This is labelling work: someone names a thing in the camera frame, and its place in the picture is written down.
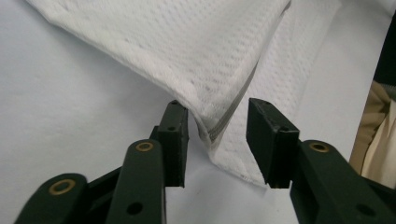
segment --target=white towel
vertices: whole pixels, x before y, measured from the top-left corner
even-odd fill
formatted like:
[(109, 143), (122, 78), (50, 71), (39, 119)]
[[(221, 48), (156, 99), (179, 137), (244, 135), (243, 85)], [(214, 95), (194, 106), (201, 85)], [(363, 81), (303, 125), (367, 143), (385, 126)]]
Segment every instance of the white towel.
[(339, 6), (338, 0), (28, 2), (173, 94), (194, 115), (212, 161), (259, 185), (244, 137), (246, 99), (272, 101), (292, 118)]

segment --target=screw hole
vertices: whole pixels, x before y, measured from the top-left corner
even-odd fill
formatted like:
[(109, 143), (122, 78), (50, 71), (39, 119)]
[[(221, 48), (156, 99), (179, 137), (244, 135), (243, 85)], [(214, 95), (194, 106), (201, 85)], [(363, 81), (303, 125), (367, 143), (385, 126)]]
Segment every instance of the screw hole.
[(368, 217), (375, 217), (375, 211), (371, 207), (369, 207), (365, 204), (360, 203), (360, 204), (356, 205), (356, 208), (358, 209), (358, 211), (360, 211), (362, 214), (364, 214)]
[(76, 185), (76, 181), (72, 179), (63, 179), (54, 183), (49, 188), (49, 193), (51, 195), (61, 195), (70, 191)]
[(127, 213), (131, 216), (135, 216), (142, 212), (143, 204), (142, 203), (131, 203), (126, 209)]
[(136, 146), (136, 150), (141, 152), (147, 152), (152, 150), (153, 148), (154, 145), (152, 145), (150, 142), (143, 142)]
[(322, 145), (320, 143), (313, 143), (311, 145), (309, 145), (312, 149), (314, 149), (315, 151), (318, 152), (328, 152), (329, 148), (326, 147), (325, 145)]

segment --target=white cloth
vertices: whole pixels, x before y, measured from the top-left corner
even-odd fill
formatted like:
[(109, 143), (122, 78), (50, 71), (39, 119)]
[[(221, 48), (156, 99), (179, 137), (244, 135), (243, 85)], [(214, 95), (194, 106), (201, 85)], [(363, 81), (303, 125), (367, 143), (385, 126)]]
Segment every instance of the white cloth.
[(246, 181), (264, 185), (245, 137), (248, 99), (269, 101), (286, 117), (295, 119), (312, 64), (339, 7), (338, 1), (291, 2), (268, 50), (262, 53), (256, 75), (231, 118), (219, 142), (219, 149), (210, 153), (215, 164)]
[[(269, 100), (293, 117), (339, 6), (337, 0), (28, 2), (173, 94), (194, 115), (212, 161), (256, 184), (262, 177), (245, 143), (246, 100)], [(252, 78), (223, 146), (224, 128)]]

